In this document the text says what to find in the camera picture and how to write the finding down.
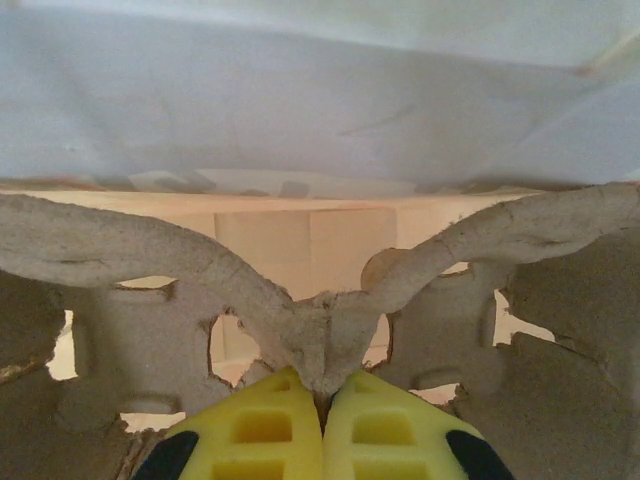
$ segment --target square hole in sponge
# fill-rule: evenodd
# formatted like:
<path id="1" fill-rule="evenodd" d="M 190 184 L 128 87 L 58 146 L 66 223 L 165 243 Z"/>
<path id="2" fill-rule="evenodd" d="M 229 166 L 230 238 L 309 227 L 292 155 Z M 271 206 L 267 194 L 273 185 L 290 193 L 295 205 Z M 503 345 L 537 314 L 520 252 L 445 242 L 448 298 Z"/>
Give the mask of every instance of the square hole in sponge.
<path id="1" fill-rule="evenodd" d="M 351 441 L 366 445 L 416 444 L 407 416 L 384 411 L 358 416 L 353 424 Z"/>
<path id="2" fill-rule="evenodd" d="M 355 480 L 433 480 L 423 463 L 358 461 L 353 464 Z"/>
<path id="3" fill-rule="evenodd" d="M 234 443 L 290 442 L 291 417 L 278 410 L 241 412 L 233 425 Z"/>
<path id="4" fill-rule="evenodd" d="M 284 462 L 251 461 L 220 463 L 213 469 L 212 480 L 282 480 Z"/>

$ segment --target yellow foam pad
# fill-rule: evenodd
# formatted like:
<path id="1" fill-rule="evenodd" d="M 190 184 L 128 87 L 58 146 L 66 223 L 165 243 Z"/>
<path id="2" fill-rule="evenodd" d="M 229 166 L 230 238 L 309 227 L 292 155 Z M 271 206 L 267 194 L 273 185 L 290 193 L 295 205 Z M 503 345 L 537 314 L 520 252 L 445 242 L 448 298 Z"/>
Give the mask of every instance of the yellow foam pad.
<path id="1" fill-rule="evenodd" d="M 320 480 L 322 434 L 311 393 L 287 368 L 169 430 L 198 443 L 180 480 Z"/>
<path id="2" fill-rule="evenodd" d="M 324 433 L 325 480 L 468 480 L 446 440 L 471 425 L 357 372 L 334 398 Z"/>

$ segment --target white fabric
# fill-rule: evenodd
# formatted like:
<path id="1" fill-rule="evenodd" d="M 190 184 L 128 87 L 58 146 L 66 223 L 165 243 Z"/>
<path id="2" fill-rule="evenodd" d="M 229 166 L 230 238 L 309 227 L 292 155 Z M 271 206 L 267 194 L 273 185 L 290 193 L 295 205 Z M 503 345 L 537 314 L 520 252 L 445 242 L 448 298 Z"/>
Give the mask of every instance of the white fabric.
<path id="1" fill-rule="evenodd" d="M 3 177 L 357 197 L 640 169 L 637 1 L 17 3 Z"/>

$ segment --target white cloth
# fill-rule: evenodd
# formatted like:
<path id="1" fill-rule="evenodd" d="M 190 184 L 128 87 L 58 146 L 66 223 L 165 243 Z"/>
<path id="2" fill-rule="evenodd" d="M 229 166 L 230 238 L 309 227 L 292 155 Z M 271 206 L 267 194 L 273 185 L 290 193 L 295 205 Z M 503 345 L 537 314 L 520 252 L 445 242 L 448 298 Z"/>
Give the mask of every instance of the white cloth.
<path id="1" fill-rule="evenodd" d="M 347 198 L 640 176 L 637 1 L 4 1 L 2 177 Z"/>

